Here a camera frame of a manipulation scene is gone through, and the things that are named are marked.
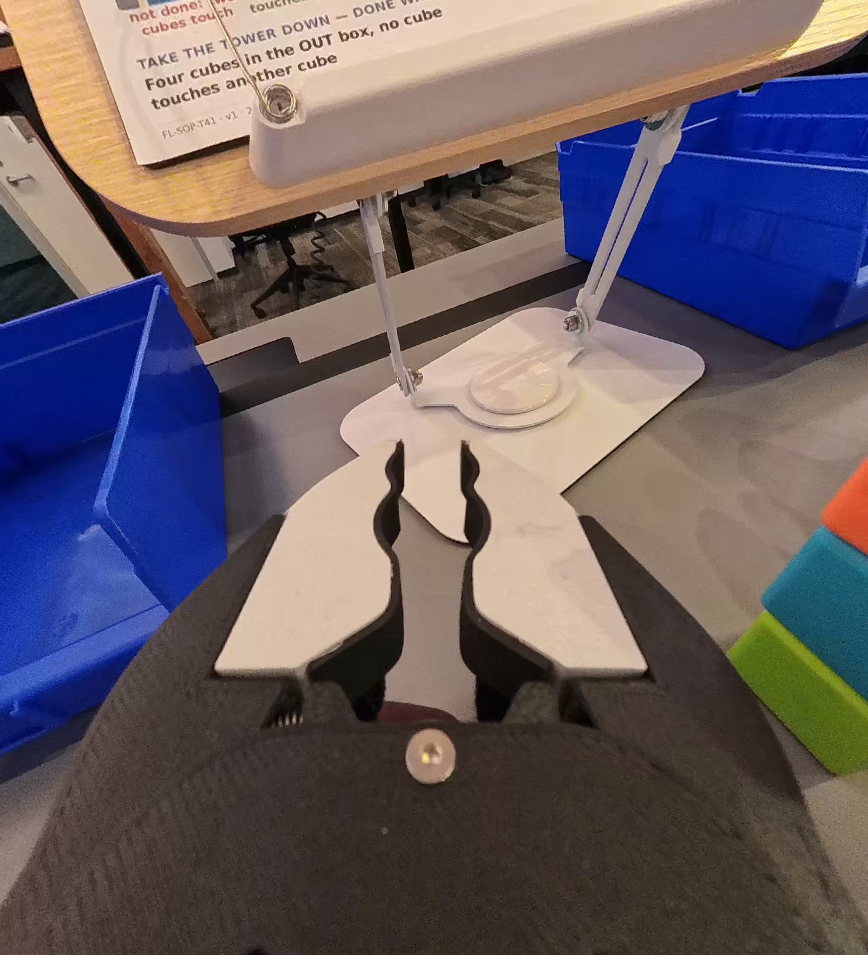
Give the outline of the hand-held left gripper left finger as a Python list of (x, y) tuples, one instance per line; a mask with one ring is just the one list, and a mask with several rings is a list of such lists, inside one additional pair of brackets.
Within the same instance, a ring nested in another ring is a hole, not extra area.
[(213, 674), (337, 686), (377, 720), (404, 649), (404, 443), (386, 440), (334, 471), (284, 515)]

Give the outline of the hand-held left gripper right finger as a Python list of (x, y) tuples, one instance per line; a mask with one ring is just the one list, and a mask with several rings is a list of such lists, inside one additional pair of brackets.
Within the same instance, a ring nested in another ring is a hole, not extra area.
[(460, 451), (464, 564), (460, 651), (479, 722), (500, 722), (540, 683), (639, 679), (648, 663), (576, 511), (482, 440)]

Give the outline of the green cube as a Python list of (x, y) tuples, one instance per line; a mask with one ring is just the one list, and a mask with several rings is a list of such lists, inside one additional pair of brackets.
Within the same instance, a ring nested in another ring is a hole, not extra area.
[(728, 650), (762, 704), (825, 770), (868, 770), (868, 701), (771, 613), (762, 611)]

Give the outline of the blue plastic bin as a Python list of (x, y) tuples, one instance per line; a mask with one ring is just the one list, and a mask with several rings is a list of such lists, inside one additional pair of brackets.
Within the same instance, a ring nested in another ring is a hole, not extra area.
[(219, 390), (157, 276), (0, 326), (0, 758), (227, 557)]
[(868, 320), (868, 74), (693, 104), (618, 273), (790, 350)]

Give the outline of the teal cube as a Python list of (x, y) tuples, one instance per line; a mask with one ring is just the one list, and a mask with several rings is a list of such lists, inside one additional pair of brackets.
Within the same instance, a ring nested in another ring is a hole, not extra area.
[(868, 556), (820, 527), (762, 606), (868, 702)]

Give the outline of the grey desk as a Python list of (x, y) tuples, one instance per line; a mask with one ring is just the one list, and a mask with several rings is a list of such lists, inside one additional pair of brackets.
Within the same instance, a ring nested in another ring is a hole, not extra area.
[[(567, 304), (579, 266), (526, 278), (525, 257), (485, 246), (395, 277), (396, 308), (427, 325), (410, 350), (419, 364), (493, 318), (526, 304)], [(368, 362), (375, 317), (367, 290), (273, 319), (199, 351), (232, 384), (270, 373), (269, 342), (291, 337), (300, 364), (290, 388), (225, 422), (232, 546), (318, 479), (353, 458), (341, 441), (350, 407), (384, 386), (388, 360)], [(786, 352), (655, 293), (619, 282), (606, 322), (700, 352), (706, 374), (593, 471), (566, 498), (597, 519), (724, 648), (760, 610), (760, 595), (816, 529), (822, 509), (868, 453), (868, 325)], [(397, 552), (404, 567), (404, 653), (388, 700), (474, 716), (474, 681), (457, 649), (464, 547), (406, 504)], [(29, 855), (77, 750), (83, 718), (0, 765), (0, 903)], [(772, 723), (806, 791), (828, 853), (868, 920), (868, 772), (834, 778)]]

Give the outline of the wooden top office desk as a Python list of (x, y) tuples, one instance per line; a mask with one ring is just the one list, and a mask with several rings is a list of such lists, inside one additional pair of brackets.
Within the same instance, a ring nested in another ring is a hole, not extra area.
[(387, 220), (398, 268), (402, 274), (416, 268), (407, 224), (404, 219), (403, 198), (398, 192), (387, 197)]

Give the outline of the white stand with wooden board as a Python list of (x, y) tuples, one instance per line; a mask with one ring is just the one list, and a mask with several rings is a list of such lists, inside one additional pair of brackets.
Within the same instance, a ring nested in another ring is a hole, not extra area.
[[(868, 2), (465, 2), (435, 43), (256, 94), (248, 137), (141, 166), (81, 2), (1, 2), (49, 135), (131, 218), (191, 236), (273, 223), (356, 199), (375, 260), (392, 385), (346, 415), (362, 455), (403, 439), (404, 495), (463, 538), (460, 444), (496, 452), (563, 492), (690, 388), (704, 363), (672, 342), (594, 326), (619, 257), (687, 106), (818, 66), (868, 33)], [(502, 319), (424, 370), (400, 348), (380, 261), (380, 195), (436, 173), (649, 116), (577, 308)]]

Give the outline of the black office chair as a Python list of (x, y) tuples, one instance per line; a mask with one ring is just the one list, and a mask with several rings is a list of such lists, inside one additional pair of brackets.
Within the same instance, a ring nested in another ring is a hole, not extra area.
[[(327, 221), (325, 214), (318, 211), (243, 234), (241, 242), (245, 249), (275, 243), (286, 262), (286, 268), (251, 302), (250, 307), (256, 317), (260, 319), (266, 317), (266, 311), (262, 305), (275, 293), (287, 294), (292, 303), (292, 309), (299, 309), (301, 295), (306, 289), (306, 284), (310, 282), (332, 284), (342, 287), (346, 292), (353, 290), (353, 283), (343, 278), (333, 266), (321, 260), (325, 251), (325, 234), (321, 229), (321, 223), (325, 221)], [(312, 263), (301, 265), (296, 259), (293, 238), (306, 231), (312, 231), (315, 235), (316, 255)]]

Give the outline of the white door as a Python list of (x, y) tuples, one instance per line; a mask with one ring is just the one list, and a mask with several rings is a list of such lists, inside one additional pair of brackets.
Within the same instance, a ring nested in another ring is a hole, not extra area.
[(0, 116), (0, 209), (78, 297), (132, 280), (26, 119)]

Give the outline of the printed instruction sheet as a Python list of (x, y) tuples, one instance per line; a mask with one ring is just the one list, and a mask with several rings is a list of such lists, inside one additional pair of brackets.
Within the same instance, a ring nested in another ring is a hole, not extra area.
[(248, 137), (256, 94), (435, 43), (465, 2), (82, 1), (130, 149), (159, 165)]

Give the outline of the wooden post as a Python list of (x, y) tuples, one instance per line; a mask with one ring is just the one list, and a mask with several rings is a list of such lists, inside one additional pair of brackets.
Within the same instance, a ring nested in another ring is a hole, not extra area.
[(195, 342), (201, 345), (212, 341), (213, 330), (206, 323), (204, 314), (192, 301), (188, 289), (183, 285), (176, 268), (157, 241), (154, 231), (130, 218), (124, 210), (109, 199), (103, 197), (102, 202), (148, 272), (164, 277), (169, 292)]

